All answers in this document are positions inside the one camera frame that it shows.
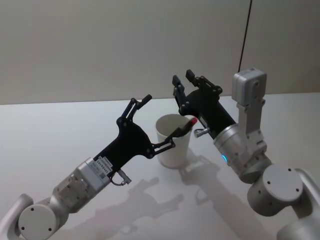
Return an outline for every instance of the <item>table surface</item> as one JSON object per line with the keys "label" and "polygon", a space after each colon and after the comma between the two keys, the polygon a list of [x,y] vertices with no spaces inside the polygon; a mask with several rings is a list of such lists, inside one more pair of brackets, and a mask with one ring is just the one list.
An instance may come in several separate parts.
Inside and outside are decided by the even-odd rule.
{"label": "table surface", "polygon": [[[266,95],[261,129],[274,162],[303,168],[320,182],[320,93]],[[221,104],[238,119],[231,97]],[[0,106],[0,216],[22,193],[38,202],[118,135],[128,101]],[[134,121],[157,142],[156,120],[177,113],[174,99],[154,99]],[[262,217],[248,205],[249,185],[222,160],[212,139],[191,136],[190,165],[167,169],[136,156],[123,170],[130,185],[109,185],[52,240],[273,240],[296,219],[291,208]]]}

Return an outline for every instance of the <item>black cable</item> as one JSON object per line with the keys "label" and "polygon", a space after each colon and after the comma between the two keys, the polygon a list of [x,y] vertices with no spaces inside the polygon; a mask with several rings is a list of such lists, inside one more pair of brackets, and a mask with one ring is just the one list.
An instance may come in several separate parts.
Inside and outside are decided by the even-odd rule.
{"label": "black cable", "polygon": [[245,25],[244,38],[243,38],[243,43],[242,43],[242,50],[241,50],[241,56],[240,56],[238,72],[240,72],[240,69],[241,69],[242,57],[244,55],[244,50],[245,50],[245,44],[246,44],[246,38],[247,38],[247,31],[248,31],[248,25],[249,25],[250,13],[251,13],[252,1],[253,0],[250,0],[248,17],[246,19],[246,25]]}

